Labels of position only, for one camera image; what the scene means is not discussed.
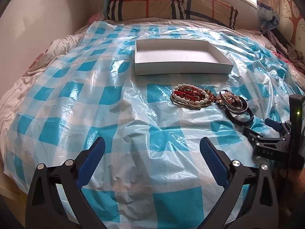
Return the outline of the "patterned wide bangle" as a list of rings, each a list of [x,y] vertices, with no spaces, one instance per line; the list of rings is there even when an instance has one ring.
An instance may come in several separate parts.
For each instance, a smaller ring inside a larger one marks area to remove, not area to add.
[[[222,104],[234,114],[243,114],[248,109],[247,101],[229,90],[221,90],[219,96]]]

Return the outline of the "pile of dark clothes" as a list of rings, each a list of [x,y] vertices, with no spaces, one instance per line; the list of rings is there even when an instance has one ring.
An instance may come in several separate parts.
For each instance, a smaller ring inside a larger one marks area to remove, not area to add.
[[[275,47],[277,53],[289,60],[300,73],[304,74],[304,54],[287,41],[278,29],[270,30],[264,36]]]

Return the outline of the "pink cartoon curtain right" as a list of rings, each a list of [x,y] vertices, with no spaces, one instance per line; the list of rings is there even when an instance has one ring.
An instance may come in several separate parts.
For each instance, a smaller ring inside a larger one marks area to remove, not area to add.
[[[300,27],[304,31],[304,0],[256,0],[259,30],[263,33],[280,25],[281,18],[290,19],[293,23],[293,33]]]

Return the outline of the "white shallow cardboard box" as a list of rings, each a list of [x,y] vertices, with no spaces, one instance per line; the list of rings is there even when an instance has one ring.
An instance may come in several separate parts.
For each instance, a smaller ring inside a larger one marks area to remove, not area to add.
[[[136,75],[230,74],[234,64],[214,45],[194,39],[141,39],[134,49]]]

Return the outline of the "plaid beige pillow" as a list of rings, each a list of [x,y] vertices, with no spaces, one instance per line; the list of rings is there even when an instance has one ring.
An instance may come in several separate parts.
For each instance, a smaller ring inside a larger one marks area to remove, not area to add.
[[[235,29],[238,10],[220,0],[108,0],[105,18],[116,22],[161,18],[199,20]]]

